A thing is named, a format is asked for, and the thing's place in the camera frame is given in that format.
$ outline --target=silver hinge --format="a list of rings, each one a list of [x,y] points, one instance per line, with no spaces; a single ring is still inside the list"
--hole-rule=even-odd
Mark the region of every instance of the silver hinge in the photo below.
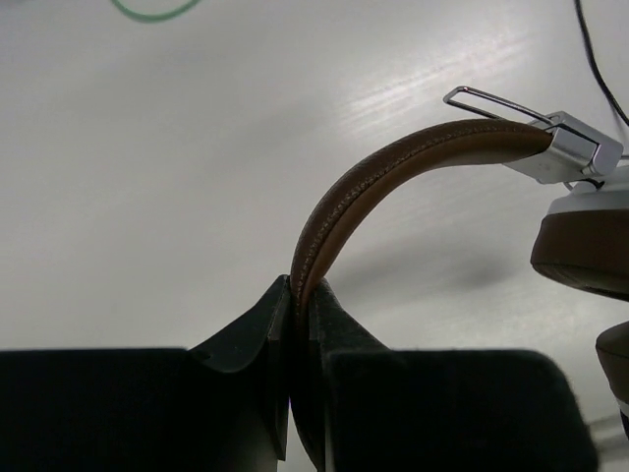
[[[565,111],[543,115],[505,98],[463,86],[455,88],[443,98],[448,105],[496,120],[504,118],[455,101],[453,98],[458,93],[474,95],[528,115],[533,118],[529,125],[552,135],[552,142],[544,152],[505,164],[513,170],[533,177],[542,184],[568,183],[603,177],[610,174],[620,161],[623,151],[621,143],[577,120]]]

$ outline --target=black wire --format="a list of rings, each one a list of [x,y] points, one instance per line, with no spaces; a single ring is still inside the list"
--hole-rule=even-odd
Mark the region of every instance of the black wire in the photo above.
[[[588,56],[588,63],[590,64],[590,69],[592,70],[592,74],[594,74],[594,78],[597,80],[597,84],[599,84],[602,93],[607,98],[607,101],[611,105],[611,107],[618,113],[618,116],[624,121],[625,125],[629,126],[629,117],[622,110],[622,107],[616,100],[616,97],[613,96],[613,93],[605,83],[605,80],[602,78],[600,74],[599,66],[597,65],[597,59],[594,56],[594,48],[592,47],[592,39],[590,38],[590,31],[588,30],[588,25],[586,24],[586,19],[583,15],[583,6],[581,4],[581,0],[574,0],[574,7],[577,11],[577,18],[579,19],[579,28],[581,28],[581,34],[583,35],[583,44],[586,47],[586,55]]]

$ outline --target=green cable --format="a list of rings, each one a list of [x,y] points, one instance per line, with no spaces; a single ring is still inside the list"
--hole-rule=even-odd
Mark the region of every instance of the green cable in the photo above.
[[[177,7],[169,12],[165,13],[140,13],[134,10],[131,10],[120,0],[111,0],[111,3],[127,18],[130,18],[139,23],[162,23],[167,22],[168,20],[173,20],[174,18],[183,15],[188,10],[197,5],[200,0],[189,0],[188,3],[183,4],[180,7]]]

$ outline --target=brown leather headband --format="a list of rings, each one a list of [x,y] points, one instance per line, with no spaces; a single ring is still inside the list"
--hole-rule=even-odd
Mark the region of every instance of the brown leather headband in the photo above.
[[[389,193],[429,170],[512,162],[540,153],[552,136],[506,120],[463,120],[427,128],[365,158],[345,173],[311,214],[295,249],[290,284],[298,335],[315,287],[359,224]]]

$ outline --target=brown headphones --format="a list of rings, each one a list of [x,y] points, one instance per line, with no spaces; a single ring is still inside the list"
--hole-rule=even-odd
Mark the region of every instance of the brown headphones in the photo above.
[[[303,360],[308,351],[308,301],[339,252],[366,216],[406,181],[457,165],[509,164],[547,151],[548,129],[506,120],[464,120],[411,134],[360,161],[323,196],[295,250],[293,297],[295,366],[291,403],[311,457],[320,444],[309,437],[309,389]],[[619,255],[629,241],[629,209],[564,211],[548,215],[531,263],[540,274],[570,287],[629,300],[629,264]],[[629,403],[629,324],[602,334],[597,350],[617,398]]]

